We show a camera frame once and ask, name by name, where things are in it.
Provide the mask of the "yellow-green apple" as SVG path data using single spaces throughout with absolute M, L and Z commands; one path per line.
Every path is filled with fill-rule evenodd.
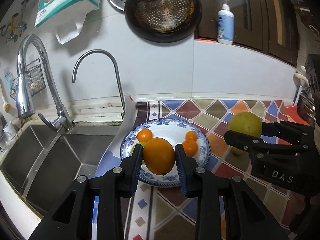
M 228 130 L 259 138 L 262 135 L 263 126 L 255 114 L 240 112 L 230 119 Z

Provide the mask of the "small tangerine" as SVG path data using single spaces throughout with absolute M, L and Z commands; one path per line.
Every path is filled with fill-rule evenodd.
M 148 142 L 152 138 L 153 138 L 153 133 L 149 129 L 142 129 L 137 134 L 137 140 L 139 142 Z
M 185 135 L 185 140 L 197 141 L 197 134 L 194 131 L 188 131 Z
M 182 142 L 182 146 L 186 156 L 194 157 L 198 152 L 198 144 L 195 140 L 186 140 Z

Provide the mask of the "large bright orange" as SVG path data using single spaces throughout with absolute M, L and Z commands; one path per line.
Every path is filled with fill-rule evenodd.
M 175 165 L 175 152 L 165 139 L 152 138 L 143 148 L 143 160 L 153 174 L 165 175 Z

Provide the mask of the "small yellow fruit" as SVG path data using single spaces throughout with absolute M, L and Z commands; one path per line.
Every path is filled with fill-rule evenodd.
M 243 150 L 237 149 L 235 147 L 232 147 L 232 153 L 234 155 L 242 155 L 243 154 Z

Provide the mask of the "chrome kitchen faucet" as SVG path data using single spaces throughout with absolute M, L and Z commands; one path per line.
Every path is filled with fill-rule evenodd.
M 33 45 L 42 62 L 45 75 L 39 74 L 39 77 L 33 77 L 33 71 L 27 68 L 27 50 L 30 45 Z M 19 46 L 17 54 L 17 85 L 15 86 L 16 107 L 19 119 L 26 119 L 35 114 L 35 107 L 33 104 L 33 95 L 41 91 L 44 87 L 44 79 L 47 84 L 56 105 L 57 118 L 49 121 L 41 113 L 39 118 L 54 132 L 60 129 L 70 131 L 74 127 L 74 122 L 71 120 L 66 107 L 62 103 L 50 68 L 48 54 L 42 40 L 35 34 L 28 35 Z

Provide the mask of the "stainless steel sink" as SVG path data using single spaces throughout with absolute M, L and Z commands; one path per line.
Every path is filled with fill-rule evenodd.
M 76 126 L 69 133 L 30 125 L 1 164 L 11 186 L 43 217 L 80 175 L 92 178 L 117 126 Z

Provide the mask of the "blue white patterned plate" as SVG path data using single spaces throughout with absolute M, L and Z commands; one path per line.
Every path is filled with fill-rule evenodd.
M 185 141 L 185 135 L 193 131 L 197 135 L 198 151 L 194 156 L 200 167 L 206 167 L 210 159 L 210 144 L 205 134 L 195 125 L 181 119 L 161 118 L 143 122 L 133 128 L 125 138 L 120 147 L 120 158 L 124 159 L 131 155 L 131 150 L 138 142 L 137 134 L 143 129 L 149 129 L 154 137 L 167 140 L 173 147 Z M 142 164 L 140 181 L 155 187 L 176 187 L 180 185 L 177 167 L 174 166 L 166 175 L 153 174 L 145 164 Z

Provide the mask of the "thin gooseneck water tap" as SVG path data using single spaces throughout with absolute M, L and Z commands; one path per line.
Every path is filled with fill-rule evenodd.
M 114 56 L 103 49 L 91 49 L 76 61 L 72 71 L 72 95 L 76 100 L 116 96 L 124 116 L 126 105 L 118 64 Z

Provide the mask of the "white blue lotion bottle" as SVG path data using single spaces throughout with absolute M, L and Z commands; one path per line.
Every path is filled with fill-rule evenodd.
M 230 11 L 228 2 L 222 0 L 222 7 L 217 14 L 217 41 L 232 45 L 234 39 L 234 14 Z

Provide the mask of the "black frying pan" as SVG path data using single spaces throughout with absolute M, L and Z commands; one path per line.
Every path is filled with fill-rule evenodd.
M 125 19 L 139 37 L 157 43 L 191 35 L 202 17 L 200 0 L 126 0 Z

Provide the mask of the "teal paper towel pack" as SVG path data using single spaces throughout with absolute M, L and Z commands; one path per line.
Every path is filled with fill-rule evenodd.
M 78 37 L 88 13 L 100 0 L 39 0 L 35 28 L 55 35 L 59 44 Z

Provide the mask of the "dark wooden window frame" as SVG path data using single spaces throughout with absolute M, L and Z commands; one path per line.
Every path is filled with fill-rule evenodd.
M 195 37 L 217 39 L 217 13 L 222 0 L 200 0 L 202 20 Z M 296 13 L 289 0 L 229 0 L 234 14 L 234 44 L 297 64 L 299 34 Z

